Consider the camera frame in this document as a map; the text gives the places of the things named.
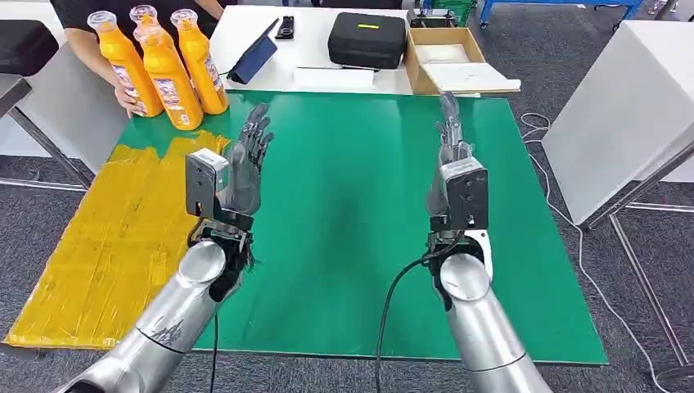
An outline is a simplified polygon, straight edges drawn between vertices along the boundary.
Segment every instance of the cardboard box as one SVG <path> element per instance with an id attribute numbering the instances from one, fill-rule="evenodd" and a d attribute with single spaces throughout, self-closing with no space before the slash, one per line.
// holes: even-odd
<path id="1" fill-rule="evenodd" d="M 424 70 L 420 59 L 417 58 L 417 45 L 462 45 L 469 63 L 486 63 L 480 47 L 477 46 L 475 38 L 472 36 L 470 29 L 461 27 L 455 29 L 408 29 L 408 45 L 405 52 L 405 68 L 408 73 L 412 93 L 421 95 L 439 94 L 439 88 L 432 81 L 430 76 Z M 489 84 L 484 83 L 473 89 L 454 90 L 454 93 L 508 93 L 520 91 L 520 81 L 509 81 L 507 84 Z"/>

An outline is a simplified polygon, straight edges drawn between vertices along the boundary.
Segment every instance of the black device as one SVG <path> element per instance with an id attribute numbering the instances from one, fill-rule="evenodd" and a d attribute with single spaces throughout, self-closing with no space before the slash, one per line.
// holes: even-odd
<path id="1" fill-rule="evenodd" d="M 277 52 L 277 45 L 270 37 L 272 31 L 279 22 L 275 19 L 270 26 L 246 49 L 237 63 L 226 73 L 227 79 L 239 84 L 248 84 L 263 65 Z"/>
<path id="2" fill-rule="evenodd" d="M 58 42 L 38 20 L 0 20 L 0 74 L 31 76 L 58 52 Z"/>
<path id="3" fill-rule="evenodd" d="M 294 39 L 294 16 L 283 16 L 275 39 Z"/>
<path id="4" fill-rule="evenodd" d="M 406 45 L 403 19 L 352 12 L 338 14 L 327 40 L 333 63 L 377 70 L 398 68 Z"/>

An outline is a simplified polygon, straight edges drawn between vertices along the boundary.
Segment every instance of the green table mat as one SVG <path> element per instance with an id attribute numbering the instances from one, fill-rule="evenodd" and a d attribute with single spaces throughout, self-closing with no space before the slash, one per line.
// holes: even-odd
<path id="1" fill-rule="evenodd" d="M 373 356 L 388 286 L 425 250 L 438 98 L 260 91 L 229 98 L 229 110 L 202 128 L 235 138 L 251 108 L 266 102 L 275 140 L 253 227 L 259 263 L 219 310 L 219 349 Z M 518 336 L 535 361 L 604 364 L 507 101 L 459 103 L 465 138 L 489 170 L 493 289 Z M 119 143 L 161 150 L 177 135 L 164 116 L 138 119 Z M 458 359 L 430 282 L 420 268 L 398 285 L 385 356 Z M 196 348 L 212 346 L 210 324 Z"/>

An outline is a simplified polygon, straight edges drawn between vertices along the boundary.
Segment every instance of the black shirt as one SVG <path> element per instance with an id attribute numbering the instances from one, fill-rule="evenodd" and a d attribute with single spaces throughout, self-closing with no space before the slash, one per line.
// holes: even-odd
<path id="1" fill-rule="evenodd" d="M 178 32 L 171 23 L 171 14 L 181 8 L 190 8 L 197 12 L 200 30 L 210 37 L 216 26 L 216 20 L 205 10 L 200 8 L 193 0 L 51 0 L 64 28 L 74 28 L 94 33 L 87 24 L 89 14 L 96 11 L 111 11 L 115 14 L 118 27 L 123 33 L 135 42 L 133 31 L 135 22 L 130 20 L 130 10 L 140 4 L 148 4 L 157 10 L 157 19 L 161 27 L 171 34 L 178 45 Z"/>

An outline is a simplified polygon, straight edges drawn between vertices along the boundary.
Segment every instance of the green crate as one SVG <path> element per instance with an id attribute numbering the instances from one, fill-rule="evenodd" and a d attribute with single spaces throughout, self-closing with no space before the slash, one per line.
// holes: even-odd
<path id="1" fill-rule="evenodd" d="M 447 8 L 453 11 L 460 27 L 467 23 L 467 16 L 470 14 L 474 0 L 432 0 L 432 8 Z"/>

